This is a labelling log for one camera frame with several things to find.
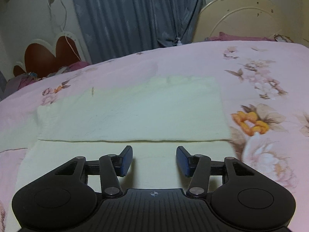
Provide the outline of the pink pillow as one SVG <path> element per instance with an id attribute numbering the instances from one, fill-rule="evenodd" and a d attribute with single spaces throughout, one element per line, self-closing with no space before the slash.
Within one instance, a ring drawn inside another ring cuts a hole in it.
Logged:
<path id="1" fill-rule="evenodd" d="M 246 37 L 246 36 L 242 37 L 220 32 L 218 36 L 205 38 L 204 41 L 275 41 L 275 40 L 267 37 Z"/>

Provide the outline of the pile of mixed clothes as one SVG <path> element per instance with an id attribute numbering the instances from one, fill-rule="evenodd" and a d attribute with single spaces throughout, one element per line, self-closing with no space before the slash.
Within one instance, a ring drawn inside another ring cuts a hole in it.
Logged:
<path id="1" fill-rule="evenodd" d="M 3 89 L 3 98 L 8 97 L 9 95 L 17 92 L 18 90 L 22 89 L 25 86 L 28 86 L 30 84 L 33 84 L 35 82 L 38 82 L 44 78 L 53 77 L 55 75 L 59 75 L 62 73 L 67 73 L 71 71 L 76 71 L 82 68 L 85 68 L 86 66 L 89 66 L 90 64 L 88 62 L 79 61 L 76 63 L 73 63 L 69 66 L 64 66 L 58 69 L 57 72 L 53 72 L 48 74 L 46 77 L 39 78 L 38 75 L 34 72 L 30 73 L 24 73 L 21 75 L 18 75 L 17 77 L 11 78 L 7 83 L 5 88 Z"/>

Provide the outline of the white pump bottle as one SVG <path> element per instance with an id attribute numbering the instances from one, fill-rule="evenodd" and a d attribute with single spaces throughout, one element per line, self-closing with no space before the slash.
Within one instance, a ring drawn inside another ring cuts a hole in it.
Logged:
<path id="1" fill-rule="evenodd" d="M 182 45 L 183 45 L 183 43 L 181 41 L 181 38 L 177 38 L 176 39 L 176 46 L 182 46 Z"/>

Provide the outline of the cream white cloth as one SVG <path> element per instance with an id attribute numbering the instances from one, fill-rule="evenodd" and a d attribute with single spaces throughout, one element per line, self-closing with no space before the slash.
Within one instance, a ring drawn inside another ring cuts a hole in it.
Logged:
<path id="1" fill-rule="evenodd" d="M 177 147 L 232 156 L 230 129 L 212 78 L 153 78 L 90 90 L 36 111 L 38 141 L 23 161 L 12 209 L 22 231 L 199 231 L 214 220 L 182 190 Z M 132 146 L 123 195 L 102 195 L 86 161 Z"/>

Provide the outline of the blue grey curtain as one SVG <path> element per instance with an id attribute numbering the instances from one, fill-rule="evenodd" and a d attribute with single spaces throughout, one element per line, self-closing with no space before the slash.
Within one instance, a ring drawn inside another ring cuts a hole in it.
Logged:
<path id="1" fill-rule="evenodd" d="M 73 0 L 93 63 L 192 41 L 203 0 Z"/>

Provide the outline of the cream arched headboard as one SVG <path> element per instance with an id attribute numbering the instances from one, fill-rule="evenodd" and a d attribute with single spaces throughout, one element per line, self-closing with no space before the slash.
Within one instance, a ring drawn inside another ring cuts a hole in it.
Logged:
<path id="1" fill-rule="evenodd" d="M 199 13 L 193 42 L 218 36 L 220 32 L 237 37 L 288 37 L 295 32 L 283 12 L 271 0 L 214 0 Z"/>

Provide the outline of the pink floral bed sheet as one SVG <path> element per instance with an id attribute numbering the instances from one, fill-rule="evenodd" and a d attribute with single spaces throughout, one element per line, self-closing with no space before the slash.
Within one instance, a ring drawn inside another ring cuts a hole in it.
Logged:
<path id="1" fill-rule="evenodd" d="M 87 91 L 153 78 L 212 78 L 234 154 L 226 180 L 210 176 L 214 220 L 199 231 L 308 231 L 308 48 L 295 43 L 217 41 L 143 51 L 30 84 L 1 102 L 1 231 L 22 231 L 12 201 L 23 161 L 38 141 L 36 111 Z"/>

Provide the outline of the red heart-shaped headboard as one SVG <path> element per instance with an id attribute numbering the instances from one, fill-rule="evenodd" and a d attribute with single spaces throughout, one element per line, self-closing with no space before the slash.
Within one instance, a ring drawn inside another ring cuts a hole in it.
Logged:
<path id="1" fill-rule="evenodd" d="M 79 40 L 71 32 L 61 32 L 53 44 L 42 39 L 32 40 L 25 49 L 23 62 L 14 66 L 13 75 L 33 72 L 43 78 L 80 61 L 85 61 L 85 57 Z"/>

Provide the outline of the patterned pillow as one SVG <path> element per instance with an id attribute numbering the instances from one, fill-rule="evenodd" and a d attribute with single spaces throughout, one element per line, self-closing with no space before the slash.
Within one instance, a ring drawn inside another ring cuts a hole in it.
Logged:
<path id="1" fill-rule="evenodd" d="M 280 34 L 274 35 L 274 40 L 281 43 L 294 43 L 294 41 L 290 37 Z"/>

